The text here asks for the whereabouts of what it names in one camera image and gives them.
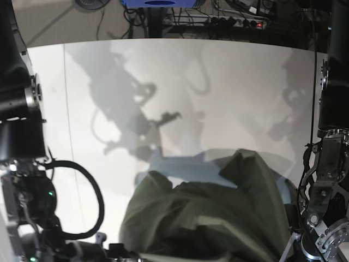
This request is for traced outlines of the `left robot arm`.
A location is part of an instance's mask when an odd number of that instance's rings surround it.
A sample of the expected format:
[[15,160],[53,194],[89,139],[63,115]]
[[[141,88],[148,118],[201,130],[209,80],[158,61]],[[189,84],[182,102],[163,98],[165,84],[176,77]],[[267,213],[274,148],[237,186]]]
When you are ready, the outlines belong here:
[[304,154],[297,192],[306,261],[346,261],[348,242],[348,1],[332,2],[328,58],[322,66],[317,136]]

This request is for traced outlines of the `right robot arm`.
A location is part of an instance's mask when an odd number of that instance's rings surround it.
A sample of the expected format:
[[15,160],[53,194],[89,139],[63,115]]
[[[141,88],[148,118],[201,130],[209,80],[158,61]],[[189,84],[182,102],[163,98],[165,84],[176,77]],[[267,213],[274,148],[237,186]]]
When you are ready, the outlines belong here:
[[[43,95],[20,34],[11,1],[1,1],[1,186],[7,236],[15,261],[140,261],[121,243],[104,248],[105,205],[93,176],[68,160],[55,160],[45,143]],[[84,233],[66,233],[56,216],[57,193],[47,171],[73,169],[91,184],[98,218]]]

